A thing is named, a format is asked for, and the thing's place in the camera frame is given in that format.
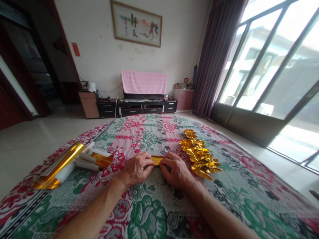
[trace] floral tablecloth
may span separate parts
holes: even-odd
[[[179,141],[193,129],[221,163],[214,181],[196,177],[222,205],[261,238],[318,238],[319,210],[265,165],[224,134],[185,118],[136,115],[98,126],[50,155],[0,204],[0,238],[50,238],[82,211],[139,151],[177,153],[190,166]],[[60,187],[30,186],[76,140],[114,155],[102,172],[77,168]],[[172,188],[160,169],[127,190],[102,228],[99,238],[212,238],[213,232],[182,191]]]

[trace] framed calligraphy painting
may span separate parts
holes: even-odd
[[[160,47],[161,16],[115,1],[111,9],[116,39]]]

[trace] red paper sign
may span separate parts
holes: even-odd
[[[73,46],[74,54],[76,56],[80,56],[80,52],[79,52],[79,48],[77,47],[77,44],[72,42],[72,46]]]

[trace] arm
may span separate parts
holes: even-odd
[[[122,194],[135,184],[142,183],[153,170],[151,155],[144,152],[131,158],[118,177],[113,178],[106,189],[56,237],[97,238]]]
[[[194,179],[185,162],[177,154],[168,153],[159,164],[167,182],[189,195],[218,238],[259,238]]]

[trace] pink cabinet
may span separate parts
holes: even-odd
[[[174,99],[178,100],[176,111],[188,111],[192,109],[194,90],[174,89]]]

